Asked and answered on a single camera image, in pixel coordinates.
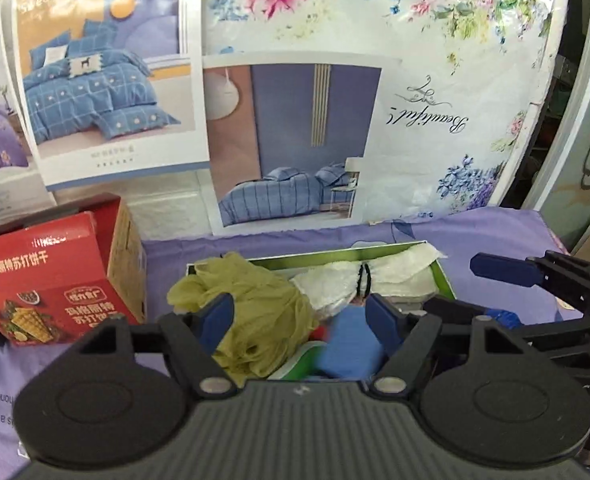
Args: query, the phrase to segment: table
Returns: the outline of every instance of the table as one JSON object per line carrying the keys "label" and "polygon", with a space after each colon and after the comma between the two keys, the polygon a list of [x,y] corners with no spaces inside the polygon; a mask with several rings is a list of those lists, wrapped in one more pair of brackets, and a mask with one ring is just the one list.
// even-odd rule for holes
{"label": "table", "polygon": [[331,205],[330,205],[330,211],[333,212],[333,203],[335,200],[335,193],[350,193],[351,194],[351,198],[350,198],[350,202],[349,202],[349,206],[348,206],[348,215],[346,218],[350,218],[351,217],[351,213],[353,212],[353,202],[355,201],[355,191],[357,191],[357,186],[337,186],[337,187],[333,187],[331,189]]}
{"label": "table", "polygon": [[[534,211],[486,207],[417,224],[383,222],[338,229],[265,233],[230,238],[199,238],[146,243],[148,258],[149,319],[170,311],[166,292],[185,273],[186,264],[237,250],[247,258],[347,248],[355,242],[405,242],[428,240],[447,258],[446,276],[460,300],[516,312],[524,323],[550,322],[579,317],[576,311],[558,306],[540,288],[520,288],[474,276],[470,258],[480,252],[515,258],[541,256],[558,250],[546,225]],[[15,396],[22,386],[46,367],[66,346],[4,348],[0,351],[0,394]],[[138,361],[163,369],[158,356],[139,356]],[[18,438],[8,423],[9,402],[0,400],[0,480],[26,464],[18,455]]]}

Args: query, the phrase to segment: open box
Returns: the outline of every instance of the open box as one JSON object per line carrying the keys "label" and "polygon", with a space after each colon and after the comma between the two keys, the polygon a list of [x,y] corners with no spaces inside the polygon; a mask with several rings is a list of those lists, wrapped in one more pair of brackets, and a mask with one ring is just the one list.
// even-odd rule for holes
{"label": "open box", "polygon": [[102,320],[146,319],[146,258],[126,204],[101,195],[0,225],[0,332],[72,342]]}
{"label": "open box", "polygon": [[[290,279],[297,274],[305,272],[310,267],[329,264],[331,262],[364,262],[390,256],[391,254],[401,253],[417,245],[425,244],[425,240],[417,242],[406,242],[401,244],[387,244],[371,247],[355,247],[349,249],[337,249],[333,251],[319,251],[316,253],[287,254],[285,256],[267,256],[265,258],[249,259],[249,262],[264,269],[279,272],[285,278]],[[186,273],[195,272],[194,264],[186,266]],[[431,263],[431,272],[435,279],[435,284],[440,294],[450,300],[455,299],[455,293],[450,286],[450,282],[441,268],[439,260]]]}

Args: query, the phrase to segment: blue flower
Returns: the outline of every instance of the blue flower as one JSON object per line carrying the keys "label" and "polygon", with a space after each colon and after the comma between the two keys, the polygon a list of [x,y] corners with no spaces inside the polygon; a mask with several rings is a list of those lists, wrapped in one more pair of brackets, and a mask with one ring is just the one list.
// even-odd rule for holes
{"label": "blue flower", "polygon": [[248,14],[236,3],[238,0],[212,0],[209,8],[222,22],[242,22],[248,19]]}
{"label": "blue flower", "polygon": [[[440,178],[437,185],[437,193],[441,199],[452,196],[460,202],[466,202],[469,197],[473,197],[472,201],[475,203],[480,203],[483,200],[488,202],[489,195],[487,198],[484,197],[492,192],[501,166],[480,170],[474,168],[472,164],[473,157],[466,154],[462,159],[461,166],[451,166],[446,170],[446,174]],[[477,199],[477,195],[482,191],[484,192]]]}

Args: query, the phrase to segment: green box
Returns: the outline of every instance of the green box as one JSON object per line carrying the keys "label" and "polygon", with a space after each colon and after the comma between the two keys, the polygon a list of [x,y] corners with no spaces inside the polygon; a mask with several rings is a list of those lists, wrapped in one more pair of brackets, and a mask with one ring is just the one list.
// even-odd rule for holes
{"label": "green box", "polygon": [[[402,251],[406,251],[417,244],[425,244],[425,240],[419,242],[407,242],[403,244],[387,244],[371,247],[355,247],[350,249],[337,249],[334,251],[319,251],[316,253],[287,254],[285,256],[267,256],[265,258],[255,258],[249,260],[251,263],[264,269],[273,270],[283,274],[287,278],[292,278],[296,274],[307,270],[309,267],[329,264],[331,262],[363,262],[365,260],[374,260],[382,256],[390,256]],[[450,300],[455,299],[450,282],[441,268],[439,260],[431,263],[431,271],[435,284],[440,290],[440,294]],[[193,264],[186,266],[186,273],[192,274],[194,271]]]}

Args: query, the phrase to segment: biscuit box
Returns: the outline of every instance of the biscuit box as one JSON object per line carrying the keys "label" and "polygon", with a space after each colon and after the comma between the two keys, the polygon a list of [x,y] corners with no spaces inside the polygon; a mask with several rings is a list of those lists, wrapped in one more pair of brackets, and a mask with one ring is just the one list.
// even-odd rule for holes
{"label": "biscuit box", "polygon": [[146,318],[146,256],[123,200],[100,195],[0,225],[0,332],[69,343],[102,320]]}

